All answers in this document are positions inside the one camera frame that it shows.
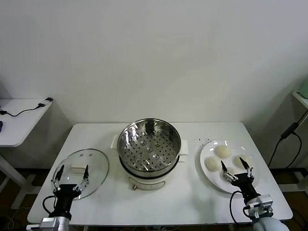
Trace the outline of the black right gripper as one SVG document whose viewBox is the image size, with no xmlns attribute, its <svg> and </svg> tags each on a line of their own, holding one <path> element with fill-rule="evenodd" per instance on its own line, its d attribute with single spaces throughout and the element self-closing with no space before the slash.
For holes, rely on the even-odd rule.
<svg viewBox="0 0 308 231">
<path fill-rule="evenodd" d="M 236 174 L 236 169 L 233 167 L 226 167 L 223 161 L 221 161 L 222 174 L 224 178 L 231 182 L 231 185 L 238 187 L 243 195 L 244 199 L 254 199 L 260 196 L 256 192 L 254 186 L 252 185 L 254 181 L 253 168 L 240 157 L 240 161 L 246 170 L 246 173 Z"/>
</svg>

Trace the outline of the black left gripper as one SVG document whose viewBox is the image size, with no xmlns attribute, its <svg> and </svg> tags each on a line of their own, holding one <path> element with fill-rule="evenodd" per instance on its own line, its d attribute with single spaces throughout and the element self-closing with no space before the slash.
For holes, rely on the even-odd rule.
<svg viewBox="0 0 308 231">
<path fill-rule="evenodd" d="M 82 181 L 78 184 L 59 184 L 61 176 L 64 171 L 64 165 L 55 173 L 54 178 L 51 180 L 52 191 L 54 192 L 56 205 L 54 211 L 51 213 L 52 217 L 65 217 L 71 218 L 70 213 L 71 205 L 76 197 L 79 197 L 79 191 L 89 184 L 89 166 L 85 168 Z"/>
</svg>

